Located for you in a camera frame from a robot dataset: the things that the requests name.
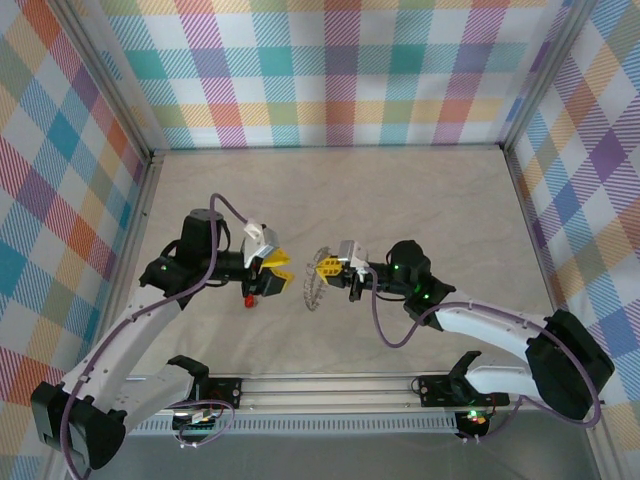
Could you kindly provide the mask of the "small circuit board with led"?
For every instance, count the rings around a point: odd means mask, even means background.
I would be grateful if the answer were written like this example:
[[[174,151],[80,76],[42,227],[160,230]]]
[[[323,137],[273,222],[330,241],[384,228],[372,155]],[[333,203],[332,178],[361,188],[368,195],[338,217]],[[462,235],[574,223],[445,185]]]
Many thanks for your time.
[[[490,427],[490,418],[483,411],[469,410],[455,414],[458,428],[457,436],[463,439],[482,437]]]

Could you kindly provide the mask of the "grey metal sheet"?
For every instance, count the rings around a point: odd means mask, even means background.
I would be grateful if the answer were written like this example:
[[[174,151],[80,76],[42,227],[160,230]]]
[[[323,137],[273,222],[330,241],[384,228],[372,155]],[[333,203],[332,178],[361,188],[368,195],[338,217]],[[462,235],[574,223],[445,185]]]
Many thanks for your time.
[[[533,411],[498,435],[232,435],[199,449],[133,436],[89,480],[603,480],[586,433]]]

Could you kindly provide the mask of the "aluminium frame rail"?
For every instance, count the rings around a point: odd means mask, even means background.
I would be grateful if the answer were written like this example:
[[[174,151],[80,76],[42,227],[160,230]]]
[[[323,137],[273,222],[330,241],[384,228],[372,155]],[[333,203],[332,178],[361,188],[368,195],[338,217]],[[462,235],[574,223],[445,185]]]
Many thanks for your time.
[[[129,219],[123,248],[112,271],[108,296],[103,305],[100,320],[91,334],[88,350],[98,344],[117,320],[123,305],[129,298],[129,290],[134,282],[134,270],[148,221],[148,212],[159,181],[162,160],[162,156],[154,157],[143,168],[140,190]],[[69,474],[65,456],[55,448],[45,445],[45,459],[39,468],[36,480],[73,480]]]

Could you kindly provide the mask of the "aluminium frame corner post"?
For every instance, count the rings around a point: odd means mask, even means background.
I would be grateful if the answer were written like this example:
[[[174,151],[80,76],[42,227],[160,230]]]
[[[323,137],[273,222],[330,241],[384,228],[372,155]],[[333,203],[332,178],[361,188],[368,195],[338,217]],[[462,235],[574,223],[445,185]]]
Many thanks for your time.
[[[95,46],[80,15],[75,11],[71,0],[46,0],[46,2],[69,36],[71,43],[78,51],[87,71],[92,76],[98,89],[104,95],[115,117],[120,121],[134,149],[141,155],[146,163],[150,163],[153,160],[153,150],[149,147],[141,128],[134,119],[134,116],[130,113],[126,100],[119,91],[114,76],[100,55],[99,49]]]
[[[549,0],[551,12],[541,19],[544,36],[535,40],[522,85],[501,127],[497,145],[508,156],[532,121],[542,97],[556,78],[598,0]]]

